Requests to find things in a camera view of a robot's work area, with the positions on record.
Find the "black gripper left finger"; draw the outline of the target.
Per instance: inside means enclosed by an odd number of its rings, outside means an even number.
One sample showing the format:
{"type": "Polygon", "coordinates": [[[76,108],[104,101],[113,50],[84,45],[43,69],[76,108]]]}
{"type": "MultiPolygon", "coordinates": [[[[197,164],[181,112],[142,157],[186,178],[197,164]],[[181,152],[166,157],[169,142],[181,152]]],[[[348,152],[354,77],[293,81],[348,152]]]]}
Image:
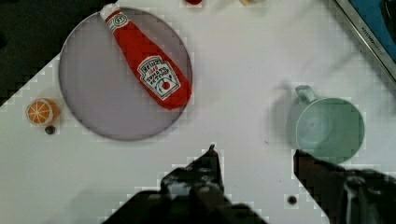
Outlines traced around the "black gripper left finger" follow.
{"type": "Polygon", "coordinates": [[[187,196],[193,188],[213,187],[224,192],[224,185],[219,162],[219,153],[211,144],[208,150],[198,159],[185,167],[178,167],[161,180],[160,193],[176,196],[187,196]]]}

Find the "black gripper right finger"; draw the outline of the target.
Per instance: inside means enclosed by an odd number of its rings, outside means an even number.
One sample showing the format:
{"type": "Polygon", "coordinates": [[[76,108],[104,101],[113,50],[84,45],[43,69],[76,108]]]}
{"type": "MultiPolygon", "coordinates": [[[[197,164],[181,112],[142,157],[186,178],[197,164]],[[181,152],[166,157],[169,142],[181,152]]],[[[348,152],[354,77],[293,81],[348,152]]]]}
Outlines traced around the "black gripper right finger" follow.
{"type": "Polygon", "coordinates": [[[293,172],[331,224],[395,224],[395,178],[346,169],[298,149],[293,172]]]}

